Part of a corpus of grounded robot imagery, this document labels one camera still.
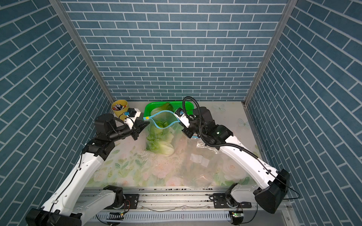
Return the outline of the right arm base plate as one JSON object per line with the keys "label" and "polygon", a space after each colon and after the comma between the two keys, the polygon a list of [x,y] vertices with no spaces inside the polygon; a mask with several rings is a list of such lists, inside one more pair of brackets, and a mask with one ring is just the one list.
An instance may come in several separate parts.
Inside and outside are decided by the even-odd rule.
{"label": "right arm base plate", "polygon": [[224,193],[214,193],[209,196],[209,200],[213,203],[215,209],[250,209],[252,208],[252,203],[250,202],[237,202],[233,200],[230,195]]}

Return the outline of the clear zipper bag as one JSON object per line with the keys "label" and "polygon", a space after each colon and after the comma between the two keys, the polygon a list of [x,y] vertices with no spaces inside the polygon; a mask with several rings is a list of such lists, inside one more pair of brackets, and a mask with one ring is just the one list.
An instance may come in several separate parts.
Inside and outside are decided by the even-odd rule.
{"label": "clear zipper bag", "polygon": [[245,178],[245,174],[229,156],[204,146],[200,139],[189,139],[182,155],[183,164],[178,176],[185,186],[228,186]]}
{"label": "clear zipper bag", "polygon": [[179,118],[171,110],[161,110],[151,116],[144,116],[149,122],[146,150],[155,154],[171,156],[181,128]]}

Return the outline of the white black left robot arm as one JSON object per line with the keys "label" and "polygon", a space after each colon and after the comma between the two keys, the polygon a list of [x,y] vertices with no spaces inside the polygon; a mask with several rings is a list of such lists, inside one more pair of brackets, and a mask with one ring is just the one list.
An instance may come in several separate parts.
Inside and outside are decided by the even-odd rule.
{"label": "white black left robot arm", "polygon": [[127,137],[137,140],[149,125],[139,109],[129,112],[130,116],[125,120],[113,114],[103,114],[95,119],[96,136],[85,144],[79,160],[54,194],[40,208],[29,211],[25,218],[28,225],[83,226],[105,208],[125,207],[123,189],[110,185],[84,204],[75,204],[92,175],[115,148],[115,142]]}

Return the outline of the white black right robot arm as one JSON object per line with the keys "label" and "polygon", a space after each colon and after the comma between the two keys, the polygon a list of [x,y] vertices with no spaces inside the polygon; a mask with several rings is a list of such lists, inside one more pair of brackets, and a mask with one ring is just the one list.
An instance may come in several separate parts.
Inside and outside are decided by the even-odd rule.
{"label": "white black right robot arm", "polygon": [[206,146],[232,158],[252,177],[257,183],[257,189],[253,192],[255,201],[262,209],[271,214],[277,211],[289,190],[289,172],[277,170],[249,151],[231,130],[216,124],[205,107],[193,110],[192,115],[188,115],[186,109],[179,108],[175,116],[187,137],[197,135]]}

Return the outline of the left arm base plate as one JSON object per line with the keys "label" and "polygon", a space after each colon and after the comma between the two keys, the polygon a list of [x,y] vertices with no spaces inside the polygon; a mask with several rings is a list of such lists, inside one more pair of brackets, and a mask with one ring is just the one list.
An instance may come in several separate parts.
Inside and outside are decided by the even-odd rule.
{"label": "left arm base plate", "polygon": [[125,194],[123,195],[123,201],[117,205],[111,205],[106,210],[135,210],[138,207],[139,194]]}

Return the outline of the chinese cabbage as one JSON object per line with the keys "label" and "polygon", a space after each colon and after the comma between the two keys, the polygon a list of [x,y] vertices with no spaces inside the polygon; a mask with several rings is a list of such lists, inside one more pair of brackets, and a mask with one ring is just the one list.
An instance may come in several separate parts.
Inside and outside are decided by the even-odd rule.
{"label": "chinese cabbage", "polygon": [[148,141],[165,141],[171,143],[173,140],[173,132],[171,128],[166,128],[169,124],[165,121],[158,121],[156,124],[151,121],[149,127],[149,135],[147,136]]}
{"label": "chinese cabbage", "polygon": [[171,143],[165,141],[148,141],[146,150],[155,154],[171,156],[174,153],[174,147]]}
{"label": "chinese cabbage", "polygon": [[173,112],[173,106],[172,106],[172,104],[169,103],[169,102],[166,102],[166,103],[164,103],[164,104],[162,104],[162,105],[154,108],[154,109],[150,112],[150,114],[151,114],[151,115],[155,115],[156,113],[159,113],[159,112],[165,111],[165,110]]}

